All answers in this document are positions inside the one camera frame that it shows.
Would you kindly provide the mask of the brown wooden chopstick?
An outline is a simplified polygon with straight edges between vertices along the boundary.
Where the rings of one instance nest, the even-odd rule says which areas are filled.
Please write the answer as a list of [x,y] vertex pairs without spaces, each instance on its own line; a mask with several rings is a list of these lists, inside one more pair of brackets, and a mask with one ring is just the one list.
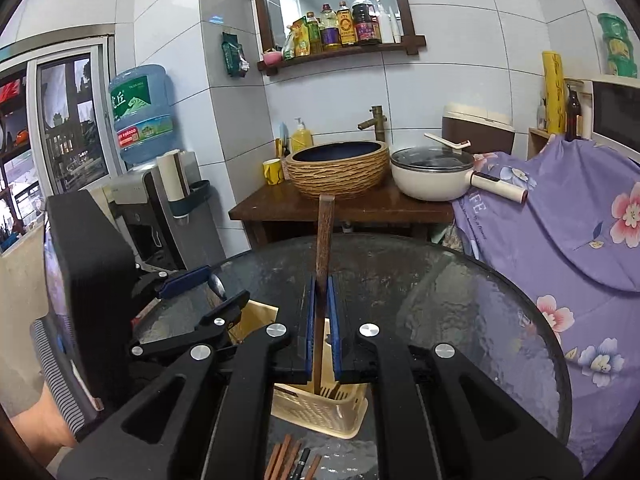
[[264,473],[265,480],[277,480],[280,478],[281,470],[288,457],[288,449],[292,442],[292,436],[287,434],[282,442],[277,443],[271,452],[268,464]]
[[314,456],[314,459],[312,460],[306,474],[304,477],[304,480],[314,480],[314,475],[316,474],[318,467],[320,465],[322,456],[321,455],[316,455]]
[[331,250],[331,236],[334,225],[333,195],[319,196],[318,230],[316,262],[314,263],[314,362],[312,362],[312,383],[314,394],[321,392],[321,374],[323,363],[323,335],[324,320],[326,319],[326,291],[328,290],[329,262]]
[[294,464],[297,460],[299,449],[300,449],[300,441],[297,440],[295,443],[291,445],[290,449],[288,450],[286,461],[284,462],[281,473],[280,473],[280,477],[279,477],[280,480],[288,480],[288,478],[290,478],[290,475],[292,474],[292,470],[294,468]]

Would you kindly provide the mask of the water dispenser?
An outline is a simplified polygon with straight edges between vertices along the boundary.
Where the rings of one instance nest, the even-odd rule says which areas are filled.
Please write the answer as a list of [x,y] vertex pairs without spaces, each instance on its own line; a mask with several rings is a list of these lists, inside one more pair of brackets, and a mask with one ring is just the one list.
[[122,236],[142,266],[165,271],[212,266],[224,258],[212,211],[213,187],[201,178],[198,160],[181,151],[190,194],[171,203],[156,160],[112,180],[107,203]]

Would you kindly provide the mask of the black chopstick silver band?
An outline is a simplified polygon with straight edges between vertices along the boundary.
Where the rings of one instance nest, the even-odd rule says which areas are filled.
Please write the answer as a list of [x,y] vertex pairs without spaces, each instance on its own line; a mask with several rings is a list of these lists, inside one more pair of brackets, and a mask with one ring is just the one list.
[[296,467],[292,473],[292,480],[300,480],[302,478],[302,474],[304,472],[308,457],[310,454],[310,448],[304,448],[302,454],[300,454],[299,459],[296,463]]

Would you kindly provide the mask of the round glass table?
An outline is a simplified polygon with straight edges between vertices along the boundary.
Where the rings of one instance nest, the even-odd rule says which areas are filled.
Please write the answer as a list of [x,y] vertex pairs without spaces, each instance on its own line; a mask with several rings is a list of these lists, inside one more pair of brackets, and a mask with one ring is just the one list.
[[[314,270],[316,240],[299,237],[244,252],[214,272],[228,296],[243,289],[250,299],[292,307],[303,299]],[[570,433],[570,385],[560,378],[555,337],[534,322],[534,304],[498,273],[460,252],[399,236],[334,235],[330,273],[337,293],[361,306],[382,328],[393,328],[408,344],[431,349],[448,342],[460,350],[563,444]],[[155,307],[134,329],[147,342],[194,329],[218,298],[206,285],[186,298]],[[367,415],[349,440],[329,437],[271,417],[268,455],[292,434],[310,449],[310,466],[321,455],[315,479],[377,479],[375,426],[370,390]]]

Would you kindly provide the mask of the glass display cabinet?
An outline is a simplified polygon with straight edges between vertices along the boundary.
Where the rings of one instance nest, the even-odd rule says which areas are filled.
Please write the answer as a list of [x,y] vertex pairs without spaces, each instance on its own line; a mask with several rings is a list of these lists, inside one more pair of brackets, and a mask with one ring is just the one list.
[[113,38],[1,50],[1,241],[34,228],[51,195],[92,190],[124,171],[108,84]]

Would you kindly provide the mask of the yellow soap bottle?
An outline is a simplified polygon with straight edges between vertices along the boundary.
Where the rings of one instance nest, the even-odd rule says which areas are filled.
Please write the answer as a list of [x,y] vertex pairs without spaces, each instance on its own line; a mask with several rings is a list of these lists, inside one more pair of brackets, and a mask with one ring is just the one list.
[[311,131],[306,127],[303,119],[296,118],[296,129],[290,137],[290,150],[292,154],[295,154],[305,148],[311,148],[314,145],[314,139],[312,138]]

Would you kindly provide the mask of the green hanging packet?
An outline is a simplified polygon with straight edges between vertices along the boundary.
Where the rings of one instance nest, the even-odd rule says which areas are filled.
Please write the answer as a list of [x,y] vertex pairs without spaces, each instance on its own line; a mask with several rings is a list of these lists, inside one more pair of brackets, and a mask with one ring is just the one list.
[[224,65],[228,76],[231,78],[244,78],[250,70],[250,63],[245,58],[238,36],[224,32],[222,34],[221,50],[224,55]]

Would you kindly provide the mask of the pink bowl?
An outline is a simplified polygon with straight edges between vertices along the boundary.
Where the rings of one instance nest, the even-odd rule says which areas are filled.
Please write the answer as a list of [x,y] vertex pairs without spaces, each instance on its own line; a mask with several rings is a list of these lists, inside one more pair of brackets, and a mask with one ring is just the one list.
[[262,54],[262,62],[265,63],[265,66],[278,65],[282,60],[282,52],[279,50],[268,49]]

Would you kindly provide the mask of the bronze faucet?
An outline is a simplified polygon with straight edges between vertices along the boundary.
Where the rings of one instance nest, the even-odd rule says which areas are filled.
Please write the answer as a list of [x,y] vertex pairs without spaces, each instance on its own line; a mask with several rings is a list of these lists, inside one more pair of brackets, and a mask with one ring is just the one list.
[[357,125],[357,128],[360,131],[372,128],[374,131],[375,140],[385,142],[387,117],[383,112],[383,107],[381,105],[373,105],[370,108],[370,112],[372,117],[365,120],[364,122],[360,122],[360,124]]

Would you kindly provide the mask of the white electric pot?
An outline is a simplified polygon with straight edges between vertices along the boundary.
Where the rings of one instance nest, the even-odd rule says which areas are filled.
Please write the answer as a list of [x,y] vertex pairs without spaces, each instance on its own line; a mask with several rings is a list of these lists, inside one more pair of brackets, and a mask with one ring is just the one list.
[[454,143],[425,133],[437,146],[403,148],[390,155],[390,169],[397,187],[405,195],[422,202],[452,202],[470,188],[478,188],[524,204],[525,188],[475,170],[475,158],[465,151],[470,141]]

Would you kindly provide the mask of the yellow snack bag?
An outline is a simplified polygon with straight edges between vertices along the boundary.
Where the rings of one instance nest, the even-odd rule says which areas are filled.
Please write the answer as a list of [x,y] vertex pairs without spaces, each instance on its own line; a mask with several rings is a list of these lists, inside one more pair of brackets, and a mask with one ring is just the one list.
[[299,18],[291,26],[294,38],[294,56],[302,58],[311,54],[306,18]]

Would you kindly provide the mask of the wooden framed mirror shelf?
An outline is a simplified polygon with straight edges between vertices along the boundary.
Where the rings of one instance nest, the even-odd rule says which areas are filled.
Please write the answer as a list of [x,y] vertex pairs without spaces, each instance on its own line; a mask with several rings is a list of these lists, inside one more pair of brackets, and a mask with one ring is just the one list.
[[262,42],[258,70],[356,54],[404,51],[417,55],[426,38],[416,33],[409,0],[253,0]]

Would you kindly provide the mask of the dark glass bottle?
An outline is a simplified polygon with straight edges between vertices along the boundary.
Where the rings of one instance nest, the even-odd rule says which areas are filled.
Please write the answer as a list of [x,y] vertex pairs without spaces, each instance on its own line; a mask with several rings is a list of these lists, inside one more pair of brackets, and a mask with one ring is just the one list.
[[572,142],[579,138],[582,106],[577,91],[570,87],[567,88],[567,91],[565,140]]

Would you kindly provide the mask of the white microwave oven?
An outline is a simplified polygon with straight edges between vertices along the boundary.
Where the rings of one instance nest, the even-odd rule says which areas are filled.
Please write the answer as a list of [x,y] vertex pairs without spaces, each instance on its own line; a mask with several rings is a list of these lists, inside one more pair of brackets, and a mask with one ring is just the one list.
[[582,136],[639,162],[640,89],[638,79],[622,76],[582,80]]

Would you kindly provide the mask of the green stacked containers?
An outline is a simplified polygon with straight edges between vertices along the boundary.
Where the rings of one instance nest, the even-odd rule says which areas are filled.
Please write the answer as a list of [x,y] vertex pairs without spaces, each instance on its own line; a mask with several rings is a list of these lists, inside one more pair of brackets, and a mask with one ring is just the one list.
[[634,46],[629,39],[627,24],[615,14],[600,13],[597,19],[602,28],[608,73],[637,78],[638,66],[634,62]]

